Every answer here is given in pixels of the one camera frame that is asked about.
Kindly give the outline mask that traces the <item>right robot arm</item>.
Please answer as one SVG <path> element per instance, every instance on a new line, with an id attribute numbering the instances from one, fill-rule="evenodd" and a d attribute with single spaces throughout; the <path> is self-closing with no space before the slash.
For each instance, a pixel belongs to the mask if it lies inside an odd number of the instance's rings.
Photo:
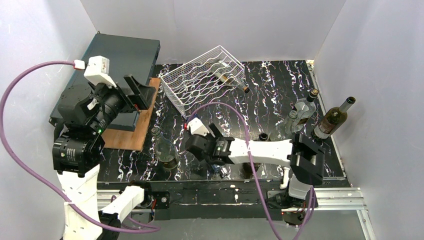
<path id="1" fill-rule="evenodd" d="M 283 175 L 282 191 L 265 200 L 272 209 L 306 209 L 318 204 L 308 197 L 312 196 L 311 187 L 323 184 L 325 151 L 303 134 L 281 141 L 249 143 L 233 137 L 193 134 L 185 149 L 210 165 L 272 164 L 289 170 L 292 175 Z"/>

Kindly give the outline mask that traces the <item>dark green wine bottle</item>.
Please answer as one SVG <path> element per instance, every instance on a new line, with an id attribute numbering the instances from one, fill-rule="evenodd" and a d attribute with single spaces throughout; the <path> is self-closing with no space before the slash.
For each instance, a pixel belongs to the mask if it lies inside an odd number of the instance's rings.
<path id="1" fill-rule="evenodd" d="M 255 139 L 256 142 L 269 142 L 270 138 L 269 135 L 265 132 L 262 132 L 258 135 L 258 138 Z M 261 163 L 257 163 L 254 162 L 253 163 L 253 167 L 255 172 L 258 171 L 258 169 L 260 168 L 262 164 Z M 253 176 L 253 171 L 252 171 L 252 167 L 251 167 L 251 163 L 250 162 L 244 162 L 242 164 L 242 170 L 243 170 L 243 175 L 245 179 L 250 179 Z"/>

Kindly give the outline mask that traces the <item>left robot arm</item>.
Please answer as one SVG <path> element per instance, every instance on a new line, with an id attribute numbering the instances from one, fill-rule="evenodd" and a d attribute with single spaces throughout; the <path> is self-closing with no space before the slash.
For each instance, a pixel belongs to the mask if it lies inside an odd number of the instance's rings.
<path id="1" fill-rule="evenodd" d="M 135 207 L 153 197 L 149 183 L 133 180 L 114 201 L 98 209 L 97 180 L 105 146 L 102 134 L 118 114 L 147 110 L 157 92 L 132 75 L 125 75 L 124 80 L 124 88 L 104 82 L 74 84 L 59 98 L 62 121 L 55 127 L 52 159 L 68 197 L 65 240 L 116 240 L 116 228 Z"/>

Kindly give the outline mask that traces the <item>clear short bottle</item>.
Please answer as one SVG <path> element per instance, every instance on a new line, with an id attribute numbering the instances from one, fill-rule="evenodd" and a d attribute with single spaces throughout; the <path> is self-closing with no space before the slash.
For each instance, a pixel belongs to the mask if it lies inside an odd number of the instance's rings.
<path id="1" fill-rule="evenodd" d="M 293 132 L 293 127 L 295 125 L 296 119 L 298 118 L 298 112 L 296 110 L 291 110 L 283 122 L 281 122 L 276 129 L 279 133 L 291 134 Z"/>

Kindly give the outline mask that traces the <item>blue glass bottle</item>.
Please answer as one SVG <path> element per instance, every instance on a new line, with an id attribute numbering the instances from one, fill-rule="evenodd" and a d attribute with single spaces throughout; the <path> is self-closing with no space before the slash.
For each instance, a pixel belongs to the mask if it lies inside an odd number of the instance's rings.
<path id="1" fill-rule="evenodd" d="M 228 176 L 230 174 L 225 165 L 213 164 L 213 165 L 211 165 L 211 167 L 212 167 L 214 173 L 218 174 L 222 178 L 225 178 L 226 176 Z"/>

